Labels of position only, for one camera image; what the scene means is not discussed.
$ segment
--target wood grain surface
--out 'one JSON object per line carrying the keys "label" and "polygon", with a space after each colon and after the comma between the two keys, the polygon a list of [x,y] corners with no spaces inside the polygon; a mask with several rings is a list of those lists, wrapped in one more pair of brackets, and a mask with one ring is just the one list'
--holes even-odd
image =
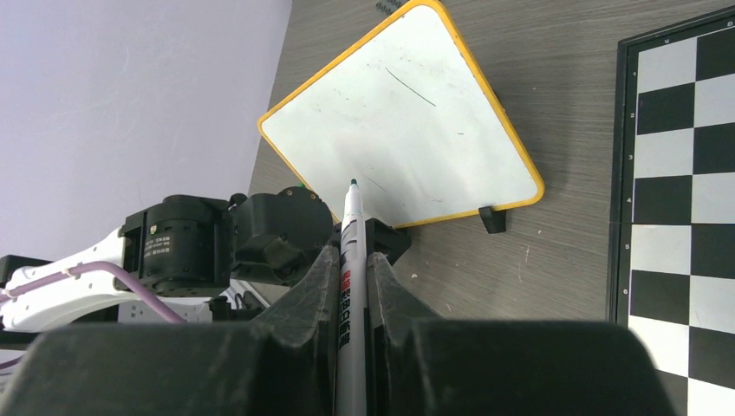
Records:
{"label": "wood grain surface", "polygon": [[[457,318],[604,319],[617,43],[723,0],[445,0],[546,182],[508,232],[479,217],[411,230],[399,279]],[[383,18],[375,1],[295,0],[271,105]],[[261,140],[251,193],[296,176]],[[274,298],[280,288],[259,286]]]}

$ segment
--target white board with yellow border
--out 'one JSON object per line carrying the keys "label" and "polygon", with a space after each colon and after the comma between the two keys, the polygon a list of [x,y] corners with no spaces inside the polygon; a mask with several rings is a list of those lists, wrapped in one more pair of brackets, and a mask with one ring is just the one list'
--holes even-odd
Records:
{"label": "white board with yellow border", "polygon": [[350,179],[394,227],[530,205],[543,181],[444,6],[393,13],[259,121],[337,218]]}

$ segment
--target checkerboard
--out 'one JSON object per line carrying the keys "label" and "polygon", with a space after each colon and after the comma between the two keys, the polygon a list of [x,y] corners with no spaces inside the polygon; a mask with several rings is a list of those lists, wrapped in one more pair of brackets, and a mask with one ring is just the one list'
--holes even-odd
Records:
{"label": "checkerboard", "polygon": [[682,415],[735,414],[733,21],[621,42],[613,318]]}

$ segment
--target marker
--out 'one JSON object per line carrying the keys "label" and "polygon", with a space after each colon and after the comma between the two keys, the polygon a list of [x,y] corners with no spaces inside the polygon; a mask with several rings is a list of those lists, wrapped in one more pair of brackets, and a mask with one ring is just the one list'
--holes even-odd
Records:
{"label": "marker", "polygon": [[368,414],[364,318],[368,312],[368,286],[365,282],[367,245],[360,188],[352,179],[345,197],[340,245],[336,416]]}

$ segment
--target yellow frame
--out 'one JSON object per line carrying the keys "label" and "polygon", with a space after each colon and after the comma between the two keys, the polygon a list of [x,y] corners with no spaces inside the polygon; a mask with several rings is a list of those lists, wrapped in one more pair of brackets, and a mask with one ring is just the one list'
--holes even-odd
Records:
{"label": "yellow frame", "polygon": [[[505,110],[503,110],[503,107],[500,105],[498,98],[495,96],[495,93],[492,92],[492,89],[490,88],[490,84],[488,83],[487,79],[485,79],[485,75],[480,69],[477,61],[475,60],[475,57],[472,55],[472,52],[467,48],[465,39],[462,38],[462,35],[460,35],[460,33],[457,31],[457,27],[455,26],[452,18],[449,16],[449,13],[444,7],[444,4],[439,3],[437,0],[411,0],[408,3],[404,4],[403,6],[401,6],[392,15],[390,15],[386,20],[381,22],[378,26],[376,26],[374,29],[370,30],[366,35],[364,35],[362,39],[360,39],[354,45],[350,46],[347,50],[342,52],[332,62],[330,62],[326,67],[319,70],[319,72],[317,72],[311,78],[309,78],[306,82],[304,82],[301,87],[297,88],[294,92],[292,92],[286,98],[281,100],[281,102],[276,104],[275,107],[273,107],[266,114],[264,114],[257,121],[257,128],[260,131],[260,134],[263,136],[265,141],[268,142],[270,147],[272,147],[273,150],[276,151],[278,156],[281,157],[283,162],[286,163],[289,169],[302,181],[302,183],[306,187],[311,189],[311,186],[309,186],[307,181],[304,180],[304,178],[299,174],[299,172],[296,171],[293,165],[291,165],[291,163],[283,156],[283,154],[278,150],[278,148],[273,144],[273,142],[270,141],[270,139],[268,138],[268,135],[266,135],[265,132],[263,131],[263,122],[266,121],[269,117],[271,117],[271,115],[273,115],[276,111],[281,109],[281,107],[285,106],[289,101],[296,98],[303,90],[310,87],[313,83],[315,83],[317,80],[322,78],[325,74],[327,74],[330,70],[332,70],[332,68],[336,67],[337,65],[340,64],[340,62],[347,59],[357,49],[361,48],[362,45],[371,41],[374,37],[376,37],[379,33],[381,33],[385,28],[390,26],[391,23],[400,19],[409,10],[413,9],[416,6],[428,6],[437,12],[439,17],[441,18],[441,21],[444,23],[446,29],[449,31],[450,35],[454,39],[454,43],[457,45],[457,48],[459,49],[459,53],[462,55],[463,58],[465,58],[465,61],[467,62],[467,66],[472,71],[472,74],[475,75],[475,80],[477,80],[480,88],[482,88],[483,92],[485,93],[485,96],[488,98],[488,101],[490,102],[493,111],[495,111],[495,115],[498,117],[498,119],[500,120],[500,123],[503,125],[505,132],[508,133],[508,137],[511,138],[511,141],[513,142],[513,146],[516,147],[516,150],[518,151],[518,155],[521,157],[521,160],[524,162],[526,168],[528,169],[530,173],[530,176],[533,178],[533,181],[536,182],[538,191],[537,191],[537,194],[533,198],[526,199],[525,201],[514,202],[511,204],[499,205],[493,208],[495,210],[501,211],[501,210],[509,210],[510,208],[518,208],[519,206],[535,204],[536,202],[539,201],[539,199],[541,199],[545,191],[543,179],[541,179],[541,175],[538,174],[538,170],[536,169],[536,166],[533,164],[533,161],[530,159],[530,156],[528,152],[526,151],[524,144],[521,142],[520,138],[518,137],[518,134],[516,133],[516,129],[513,128],[511,121],[508,119],[508,116],[505,114]],[[445,215],[443,217],[424,219],[424,220],[417,221],[414,223],[396,225],[395,228],[437,223],[439,221],[446,221],[448,219],[455,219],[455,218],[470,217],[472,215],[478,215],[478,210],[460,212],[457,214]]]}

